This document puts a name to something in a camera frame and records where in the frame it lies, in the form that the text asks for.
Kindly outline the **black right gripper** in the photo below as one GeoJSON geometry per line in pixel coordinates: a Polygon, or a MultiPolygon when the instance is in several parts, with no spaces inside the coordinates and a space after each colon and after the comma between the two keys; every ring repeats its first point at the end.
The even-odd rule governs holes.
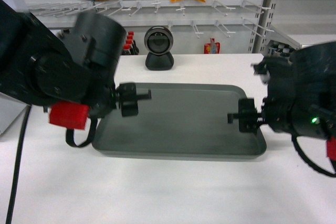
{"type": "Polygon", "coordinates": [[[264,100],[261,111],[255,107],[254,99],[242,98],[238,101],[238,113],[228,113],[227,123],[233,124],[234,120],[238,120],[239,131],[242,133],[255,133],[261,125],[267,124],[269,127],[278,132],[276,122],[278,113],[278,104],[264,100]]]}

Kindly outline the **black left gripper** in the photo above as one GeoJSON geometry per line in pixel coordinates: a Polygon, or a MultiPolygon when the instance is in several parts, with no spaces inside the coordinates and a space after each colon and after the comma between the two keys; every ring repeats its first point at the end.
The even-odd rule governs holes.
{"type": "Polygon", "coordinates": [[[133,82],[115,86],[101,86],[89,93],[89,116],[91,118],[104,118],[113,110],[121,109],[123,117],[136,116],[139,113],[138,102],[151,100],[151,90],[146,93],[136,93],[136,85],[133,82]]]}

